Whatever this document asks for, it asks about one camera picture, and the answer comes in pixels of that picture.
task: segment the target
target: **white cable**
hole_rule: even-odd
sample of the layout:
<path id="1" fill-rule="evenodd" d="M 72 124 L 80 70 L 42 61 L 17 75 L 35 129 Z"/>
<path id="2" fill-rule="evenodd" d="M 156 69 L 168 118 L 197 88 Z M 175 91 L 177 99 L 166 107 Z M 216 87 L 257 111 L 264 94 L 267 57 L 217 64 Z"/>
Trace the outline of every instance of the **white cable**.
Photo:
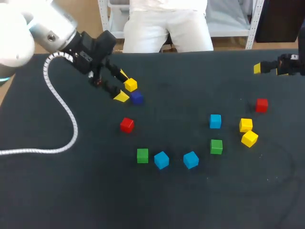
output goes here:
<path id="1" fill-rule="evenodd" d="M 77 127 L 77 123 L 76 123 L 75 117 L 74 117 L 72 111 L 70 110 L 70 108 L 66 105 L 66 103 L 63 101 L 63 99 L 60 97 L 60 95 L 54 89 L 54 87 L 51 84 L 50 79 L 49 79 L 49 74 L 48 74 L 49 65 L 50 65 L 50 63 L 51 63 L 51 61 L 53 59 L 58 58 L 58 57 L 64 57 L 68 61 L 73 62 L 73 57 L 70 56 L 69 54 L 63 53 L 63 52 L 56 52 L 56 53 L 50 55 L 47 58 L 47 60 L 46 60 L 46 62 L 44 64 L 44 67 L 43 67 L 43 76 L 44 76 L 44 80 L 47 83 L 48 88 L 51 90 L 51 92 L 53 93 L 55 98 L 60 102 L 60 104 L 66 110 L 66 112 L 68 113 L 68 115 L 69 115 L 69 117 L 70 117 L 70 119 L 72 121 L 72 124 L 73 124 L 73 137 L 72 137 L 71 141 L 67 145 L 65 145 L 64 147 L 61 147 L 61 148 L 58 148 L 58 149 L 11 149 L 11 150 L 0 150 L 0 155 L 21 154 L 21 153 L 56 154 L 56 153 L 61 153 L 61 152 L 64 152 L 64 151 L 68 150 L 76 142 L 77 135 L 78 135 L 78 127 Z"/>

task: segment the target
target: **yellow cube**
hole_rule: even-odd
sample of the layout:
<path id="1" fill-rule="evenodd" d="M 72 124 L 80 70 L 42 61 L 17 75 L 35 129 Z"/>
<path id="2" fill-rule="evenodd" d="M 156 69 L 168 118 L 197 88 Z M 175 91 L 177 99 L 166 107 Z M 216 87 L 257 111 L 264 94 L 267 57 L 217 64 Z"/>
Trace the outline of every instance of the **yellow cube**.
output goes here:
<path id="1" fill-rule="evenodd" d="M 252 119 L 250 118 L 242 118 L 240 120 L 240 123 L 239 123 L 239 131 L 240 132 L 248 132 L 249 130 L 252 130 L 253 128 L 253 123 L 252 123 Z"/>
<path id="2" fill-rule="evenodd" d="M 257 141 L 258 135 L 251 130 L 244 134 L 242 138 L 242 143 L 244 143 L 249 148 L 253 146 Z"/>
<path id="3" fill-rule="evenodd" d="M 134 90 L 136 90 L 138 88 L 138 84 L 133 78 L 126 80 L 124 84 L 125 84 L 125 88 L 129 92 L 133 92 Z"/>

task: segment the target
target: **blue cube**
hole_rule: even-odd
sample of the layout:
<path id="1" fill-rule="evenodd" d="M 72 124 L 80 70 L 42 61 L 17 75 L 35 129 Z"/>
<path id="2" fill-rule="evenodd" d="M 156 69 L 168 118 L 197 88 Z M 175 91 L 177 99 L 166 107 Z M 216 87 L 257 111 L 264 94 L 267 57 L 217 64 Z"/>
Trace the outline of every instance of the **blue cube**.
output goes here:
<path id="1" fill-rule="evenodd" d="M 163 169 L 170 164 L 169 157 L 162 151 L 154 156 L 154 163 L 159 169 Z"/>
<path id="2" fill-rule="evenodd" d="M 183 156 L 183 162 L 188 169 L 193 168 L 199 164 L 199 158 L 194 151 Z"/>
<path id="3" fill-rule="evenodd" d="M 139 91 L 134 91 L 131 92 L 131 99 L 132 99 L 132 103 L 135 105 L 140 105 L 144 102 L 143 96 L 141 94 L 141 92 Z"/>
<path id="4" fill-rule="evenodd" d="M 220 129 L 221 127 L 221 115 L 212 114 L 210 117 L 210 128 L 211 129 Z"/>

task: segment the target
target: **person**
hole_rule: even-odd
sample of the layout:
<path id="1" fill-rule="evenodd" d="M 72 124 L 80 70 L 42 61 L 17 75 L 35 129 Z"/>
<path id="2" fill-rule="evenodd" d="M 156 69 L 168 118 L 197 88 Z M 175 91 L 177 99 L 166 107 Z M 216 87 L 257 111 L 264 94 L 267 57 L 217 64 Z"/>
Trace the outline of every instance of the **person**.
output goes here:
<path id="1" fill-rule="evenodd" d="M 123 52 L 159 52 L 168 35 L 178 52 L 212 51 L 207 0 L 130 0 Z"/>

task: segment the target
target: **white pants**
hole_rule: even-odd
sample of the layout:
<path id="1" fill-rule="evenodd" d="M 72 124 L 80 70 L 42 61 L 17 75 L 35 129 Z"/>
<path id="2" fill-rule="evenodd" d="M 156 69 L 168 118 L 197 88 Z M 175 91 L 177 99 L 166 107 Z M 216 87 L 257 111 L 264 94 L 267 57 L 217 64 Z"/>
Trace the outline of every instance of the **white pants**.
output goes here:
<path id="1" fill-rule="evenodd" d="M 159 52 L 168 34 L 178 52 L 212 51 L 205 15 L 194 10 L 134 11 L 124 27 L 123 52 Z"/>

